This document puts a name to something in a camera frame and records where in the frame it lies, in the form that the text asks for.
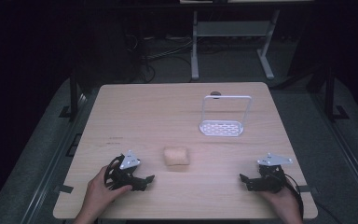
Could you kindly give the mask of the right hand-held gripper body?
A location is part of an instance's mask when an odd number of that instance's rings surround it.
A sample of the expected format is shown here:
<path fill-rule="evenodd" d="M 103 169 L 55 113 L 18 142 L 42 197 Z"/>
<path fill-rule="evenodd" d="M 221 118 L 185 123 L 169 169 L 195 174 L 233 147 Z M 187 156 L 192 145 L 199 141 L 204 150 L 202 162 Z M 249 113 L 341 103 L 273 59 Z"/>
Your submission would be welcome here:
<path fill-rule="evenodd" d="M 283 164 L 292 164 L 293 160 L 273 153 L 257 161 L 261 177 L 255 181 L 255 191 L 279 192 L 286 183 Z"/>

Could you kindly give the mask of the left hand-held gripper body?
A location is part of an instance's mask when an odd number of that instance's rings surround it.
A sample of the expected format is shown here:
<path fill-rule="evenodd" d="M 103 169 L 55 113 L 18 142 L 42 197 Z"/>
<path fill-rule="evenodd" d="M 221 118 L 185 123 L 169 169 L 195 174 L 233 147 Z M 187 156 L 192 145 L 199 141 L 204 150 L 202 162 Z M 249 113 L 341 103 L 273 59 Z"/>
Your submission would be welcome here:
<path fill-rule="evenodd" d="M 120 189 L 123 186 L 139 184 L 138 177 L 133 175 L 140 161 L 129 150 L 126 155 L 120 154 L 107 166 L 104 173 L 104 184 L 110 189 Z"/>

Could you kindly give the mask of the beige sponge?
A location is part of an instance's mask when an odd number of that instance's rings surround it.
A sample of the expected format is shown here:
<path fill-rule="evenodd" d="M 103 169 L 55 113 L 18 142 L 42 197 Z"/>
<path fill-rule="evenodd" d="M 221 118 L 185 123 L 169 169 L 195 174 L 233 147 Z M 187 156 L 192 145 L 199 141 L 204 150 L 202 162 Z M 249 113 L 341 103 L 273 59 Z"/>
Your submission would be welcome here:
<path fill-rule="evenodd" d="M 166 147 L 163 155 L 167 166 L 190 164 L 188 150 L 185 147 Z"/>

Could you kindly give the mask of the white perforated rack with handle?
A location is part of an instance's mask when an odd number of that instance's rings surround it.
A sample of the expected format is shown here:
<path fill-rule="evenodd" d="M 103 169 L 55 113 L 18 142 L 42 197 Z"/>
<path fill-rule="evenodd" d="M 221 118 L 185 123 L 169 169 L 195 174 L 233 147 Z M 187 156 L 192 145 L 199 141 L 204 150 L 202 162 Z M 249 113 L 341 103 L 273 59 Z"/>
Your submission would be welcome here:
<path fill-rule="evenodd" d="M 202 99 L 200 131 L 206 136 L 238 137 L 253 103 L 249 95 L 207 95 Z"/>

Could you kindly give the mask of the person's right hand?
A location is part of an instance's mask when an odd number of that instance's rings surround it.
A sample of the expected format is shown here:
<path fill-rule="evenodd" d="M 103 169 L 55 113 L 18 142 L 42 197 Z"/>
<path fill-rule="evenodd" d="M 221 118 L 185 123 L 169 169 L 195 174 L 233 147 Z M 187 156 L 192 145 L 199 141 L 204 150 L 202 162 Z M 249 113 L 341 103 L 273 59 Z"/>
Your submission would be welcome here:
<path fill-rule="evenodd" d="M 287 187 L 278 193 L 259 191 L 258 195 L 269 203 L 284 224 L 303 224 L 296 197 Z"/>

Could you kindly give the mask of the person's left hand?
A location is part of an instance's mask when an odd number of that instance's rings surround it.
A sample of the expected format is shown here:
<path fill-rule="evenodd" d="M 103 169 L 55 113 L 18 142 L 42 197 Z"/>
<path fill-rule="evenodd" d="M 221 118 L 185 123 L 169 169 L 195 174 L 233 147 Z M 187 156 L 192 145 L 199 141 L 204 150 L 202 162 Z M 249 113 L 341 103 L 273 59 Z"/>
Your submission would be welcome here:
<path fill-rule="evenodd" d="M 130 191 L 131 185 L 119 189 L 110 190 L 104 184 L 104 174 L 107 167 L 104 166 L 100 172 L 88 183 L 87 192 L 82 206 L 86 219 L 94 221 L 103 213 L 106 207 L 120 195 Z"/>

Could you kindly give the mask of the white metal stand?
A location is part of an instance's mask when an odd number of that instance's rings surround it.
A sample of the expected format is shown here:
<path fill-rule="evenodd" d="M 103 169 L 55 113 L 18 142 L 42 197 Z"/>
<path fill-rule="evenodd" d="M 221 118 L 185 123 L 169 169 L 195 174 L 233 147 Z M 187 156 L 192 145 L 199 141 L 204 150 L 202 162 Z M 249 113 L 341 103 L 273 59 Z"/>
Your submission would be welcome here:
<path fill-rule="evenodd" d="M 280 10 L 273 12 L 269 21 L 200 21 L 198 12 L 193 12 L 192 50 L 190 53 L 191 78 L 200 78 L 198 60 L 198 40 L 201 37 L 264 37 L 265 43 L 258 49 L 257 56 L 267 79 L 274 74 L 269 65 L 267 53 L 273 37 Z"/>

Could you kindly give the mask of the black metal post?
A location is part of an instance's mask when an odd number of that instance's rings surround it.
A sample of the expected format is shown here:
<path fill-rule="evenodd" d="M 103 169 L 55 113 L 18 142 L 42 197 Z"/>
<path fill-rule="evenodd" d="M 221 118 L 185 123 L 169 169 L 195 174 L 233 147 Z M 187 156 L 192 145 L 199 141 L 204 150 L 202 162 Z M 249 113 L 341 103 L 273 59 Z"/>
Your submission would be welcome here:
<path fill-rule="evenodd" d="M 76 74 L 74 72 L 72 72 L 70 75 L 69 85 L 70 85 L 70 104 L 62 108 L 62 111 L 60 113 L 60 118 L 68 118 L 70 121 L 73 121 L 76 118 L 76 114 L 78 111 L 77 83 L 76 83 Z"/>
<path fill-rule="evenodd" d="M 335 99 L 335 74 L 331 68 L 325 79 L 324 113 L 331 122 L 337 119 L 349 119 L 348 114 L 341 105 L 334 103 Z"/>

